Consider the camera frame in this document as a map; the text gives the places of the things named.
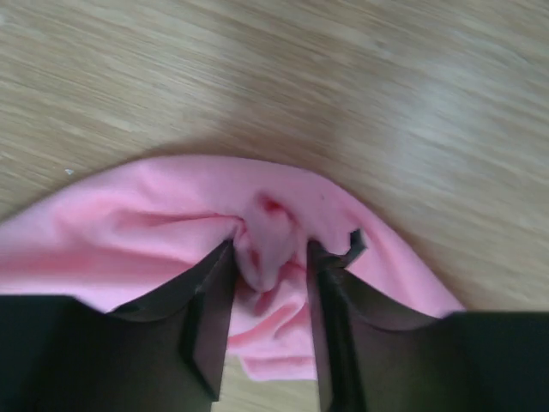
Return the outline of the pink t-shirt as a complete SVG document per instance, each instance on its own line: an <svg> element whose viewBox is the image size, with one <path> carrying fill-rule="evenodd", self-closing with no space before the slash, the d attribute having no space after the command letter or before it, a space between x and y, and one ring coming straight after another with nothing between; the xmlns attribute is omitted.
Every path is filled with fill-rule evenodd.
<svg viewBox="0 0 549 412"><path fill-rule="evenodd" d="M412 248L362 202L296 167L178 155L114 168L1 226L3 294L67 294L108 312L232 239L242 280L228 351L251 379L313 380L305 250L342 254L360 230L359 279L419 312L462 309Z"/></svg>

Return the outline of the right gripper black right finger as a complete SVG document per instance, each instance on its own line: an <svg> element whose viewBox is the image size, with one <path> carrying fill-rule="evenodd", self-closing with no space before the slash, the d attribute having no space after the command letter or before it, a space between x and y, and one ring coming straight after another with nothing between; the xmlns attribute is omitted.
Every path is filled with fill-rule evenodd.
<svg viewBox="0 0 549 412"><path fill-rule="evenodd" d="M352 275L365 249L307 246L307 288L323 411L545 411L548 316L452 312L434 318Z"/></svg>

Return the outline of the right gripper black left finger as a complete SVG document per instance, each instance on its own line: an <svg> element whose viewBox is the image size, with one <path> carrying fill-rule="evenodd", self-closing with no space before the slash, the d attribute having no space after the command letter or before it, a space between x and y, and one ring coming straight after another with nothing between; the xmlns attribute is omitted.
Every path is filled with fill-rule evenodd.
<svg viewBox="0 0 549 412"><path fill-rule="evenodd" d="M4 411L208 411L220 397L234 247L111 312L61 295L1 299Z"/></svg>

